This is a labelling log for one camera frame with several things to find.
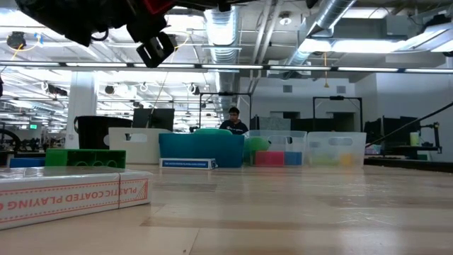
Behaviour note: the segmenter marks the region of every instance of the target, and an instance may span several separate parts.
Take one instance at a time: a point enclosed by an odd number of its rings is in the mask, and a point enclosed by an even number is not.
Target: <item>silver duct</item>
[[[209,44],[213,46],[235,46],[238,35],[239,10],[232,6],[230,11],[221,12],[218,9],[205,11],[206,33]],[[238,51],[228,48],[211,49],[212,61],[215,64],[235,64]],[[216,87],[218,92],[239,90],[239,76],[234,72],[217,72]],[[223,111],[230,107],[231,101],[220,98]]]
[[[323,0],[320,4],[319,12],[316,14],[316,18],[312,22],[304,20],[301,24],[299,38],[301,38],[302,41],[300,43],[302,44],[308,36],[323,30],[330,30],[327,32],[327,35],[323,36],[331,36],[333,27],[356,1],[357,0]],[[301,52],[299,51],[299,46],[286,61],[286,65],[303,65],[308,59],[312,52]]]

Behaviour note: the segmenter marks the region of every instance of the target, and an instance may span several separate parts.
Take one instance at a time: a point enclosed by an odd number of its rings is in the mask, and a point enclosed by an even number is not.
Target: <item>black frame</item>
[[[360,132],[363,132],[363,109],[362,98],[360,97],[347,97],[347,96],[314,96],[313,97],[313,131],[316,131],[316,99],[328,99],[330,101],[344,101],[345,99],[355,99],[360,104]]]
[[[217,96],[248,96],[250,98],[250,103],[249,103],[249,110],[250,110],[250,121],[252,120],[252,93],[233,93],[233,92],[219,92],[219,93],[212,93],[212,92],[200,92],[200,114],[198,116],[198,125],[201,128],[201,112],[202,112],[202,107],[201,105],[203,104],[202,98],[204,95],[217,95]]]

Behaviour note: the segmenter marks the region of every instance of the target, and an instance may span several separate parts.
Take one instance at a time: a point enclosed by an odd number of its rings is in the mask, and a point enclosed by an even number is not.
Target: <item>ceiling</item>
[[[373,18],[381,19],[389,12],[394,11],[397,15],[406,15],[408,12],[414,11],[414,1],[389,1],[389,0],[362,0],[357,1],[352,9],[346,14],[345,18]],[[445,6],[451,1],[416,1],[417,9],[427,11]],[[239,55],[239,63],[250,64],[252,62],[253,49],[256,44],[258,35],[258,26],[262,21],[262,12],[264,9],[264,1],[256,1],[240,6],[240,29],[239,29],[239,47],[241,48]],[[317,12],[317,7],[309,10],[304,1],[286,1],[281,8],[281,11],[288,11],[291,23],[289,25],[281,25],[276,23],[274,33],[271,37],[272,45],[268,47],[265,53],[264,61],[268,60],[285,60],[296,49],[297,32],[299,24],[303,17],[307,17]],[[170,25],[165,31],[169,34],[174,34],[178,44],[178,51],[170,56],[166,62],[172,63],[208,63],[210,62],[210,51],[205,46],[208,45],[207,34],[205,31],[205,20],[200,16],[167,16],[168,24]],[[22,31],[25,33],[27,40],[27,51],[16,52],[6,44],[7,37],[13,31]],[[107,40],[103,42],[94,42],[90,47],[78,45],[75,42],[67,40],[64,36],[46,28],[33,19],[27,17],[20,11],[15,10],[11,1],[6,1],[3,6],[0,4],[0,60],[16,60],[16,61],[52,61],[52,62],[141,62],[139,55],[136,52],[137,44],[135,44],[129,36],[125,27],[110,30]],[[399,55],[398,62],[389,61],[391,55],[385,54],[360,54],[360,53],[341,53],[328,52],[325,55],[311,55],[308,61],[312,65],[354,65],[358,67],[373,67],[379,64],[380,66],[401,65],[405,63],[408,66],[415,65],[417,67],[435,67],[439,65],[437,61],[433,61],[437,55],[427,57],[422,54],[419,57],[411,57]],[[2,79],[5,82],[4,95],[15,96],[20,98],[54,98],[55,95],[48,94],[42,88],[51,84],[58,86],[61,89],[67,90],[70,93],[71,71],[64,70],[41,70],[41,69],[26,69],[26,68],[7,68],[3,71]],[[215,75],[212,72],[171,72],[169,75],[165,72],[131,72],[131,71],[96,71],[96,81],[99,84],[98,95],[98,114],[115,115],[129,118],[125,114],[131,114],[133,106],[131,103],[114,103],[108,102],[113,98],[129,98],[134,96],[137,100],[148,100],[145,107],[153,106],[154,103],[149,102],[156,99],[159,94],[159,89],[164,83],[164,88],[159,101],[175,101],[180,103],[157,103],[156,107],[168,108],[174,107],[177,110],[177,123],[187,123],[187,125],[196,125],[198,111],[198,96],[194,96],[188,92],[188,86],[194,84],[205,92],[217,92],[215,86]],[[320,78],[324,77],[323,72],[314,72],[305,80],[289,81],[290,84],[304,83],[306,86],[298,88],[300,91],[291,96],[316,94],[319,91],[311,89],[310,82],[321,82]],[[354,82],[356,74],[332,74],[333,88],[336,84],[351,84]],[[241,89],[246,89],[248,86],[247,78],[241,79]],[[289,95],[283,94],[279,87],[276,89],[272,86],[270,79],[261,79],[258,83],[256,94],[254,96],[272,96],[286,97]],[[106,86],[114,86],[115,88],[128,91],[127,87],[135,87],[132,89],[134,94],[113,94],[109,95],[105,92]],[[65,99],[67,97],[57,96],[57,98]],[[67,117],[66,101],[43,101],[34,103],[34,107],[27,105],[26,101],[16,103],[2,103],[2,113],[0,118],[6,123],[27,120],[41,120],[45,123],[54,120],[56,128],[64,128],[65,119]],[[207,104],[205,111],[212,111],[212,116],[206,117],[207,123],[210,125],[218,125],[222,118],[216,118],[218,109],[213,103]]]

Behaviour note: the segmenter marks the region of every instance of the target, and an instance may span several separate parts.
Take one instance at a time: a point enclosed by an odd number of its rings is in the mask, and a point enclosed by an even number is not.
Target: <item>man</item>
[[[228,111],[229,120],[225,120],[221,125],[220,129],[230,130],[233,135],[242,135],[248,131],[247,126],[239,120],[239,109],[232,107]]]

